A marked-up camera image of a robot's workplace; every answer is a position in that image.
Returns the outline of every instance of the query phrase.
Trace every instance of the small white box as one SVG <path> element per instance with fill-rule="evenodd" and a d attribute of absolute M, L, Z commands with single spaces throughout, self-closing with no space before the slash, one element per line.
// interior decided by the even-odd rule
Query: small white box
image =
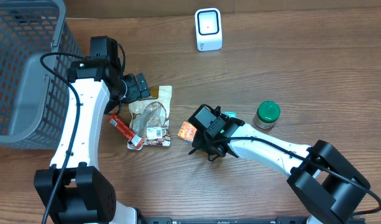
<path fill-rule="evenodd" d="M 196 41 L 199 51 L 222 48 L 221 12 L 216 8 L 199 9 L 195 14 Z"/>

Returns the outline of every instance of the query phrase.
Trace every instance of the paper wrapper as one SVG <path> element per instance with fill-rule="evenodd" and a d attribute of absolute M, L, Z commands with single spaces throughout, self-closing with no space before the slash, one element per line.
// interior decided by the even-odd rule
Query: paper wrapper
<path fill-rule="evenodd" d="M 197 129 L 189 122 L 184 121 L 179 129 L 178 137 L 188 142 L 193 142 Z"/>

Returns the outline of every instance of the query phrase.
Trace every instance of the plastic wrapper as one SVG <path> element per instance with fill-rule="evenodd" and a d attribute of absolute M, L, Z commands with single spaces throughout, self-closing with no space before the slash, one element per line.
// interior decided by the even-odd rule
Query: plastic wrapper
<path fill-rule="evenodd" d="M 129 127 L 144 140 L 143 146 L 169 146 L 172 86 L 151 87 L 150 94 L 151 96 L 146 99 L 129 104 L 129 112 L 132 115 Z M 127 147 L 142 149 L 142 146 L 136 148 L 130 141 Z"/>

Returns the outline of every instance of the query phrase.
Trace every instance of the barcode label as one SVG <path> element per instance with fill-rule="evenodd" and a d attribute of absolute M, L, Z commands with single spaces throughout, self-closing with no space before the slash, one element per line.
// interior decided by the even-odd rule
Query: barcode label
<path fill-rule="evenodd" d="M 110 120 L 110 123 L 111 123 L 112 125 L 114 125 L 114 127 L 117 126 L 117 122 L 116 122 L 115 120 L 113 120 L 113 119 Z"/>
<path fill-rule="evenodd" d="M 131 142 L 133 143 L 133 145 L 135 147 L 137 147 L 137 145 L 139 144 L 140 140 L 142 140 L 142 138 L 139 137 L 138 135 L 135 135 L 134 138 L 131 140 Z"/>
<path fill-rule="evenodd" d="M 147 128 L 146 129 L 147 139 L 158 139 L 163 137 L 162 128 Z"/>

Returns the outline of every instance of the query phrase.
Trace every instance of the green lid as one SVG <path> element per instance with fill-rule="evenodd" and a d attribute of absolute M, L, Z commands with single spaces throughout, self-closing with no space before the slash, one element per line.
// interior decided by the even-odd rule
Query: green lid
<path fill-rule="evenodd" d="M 273 123 L 280 116 L 280 107 L 273 101 L 265 101 L 259 105 L 257 115 L 262 122 Z"/>

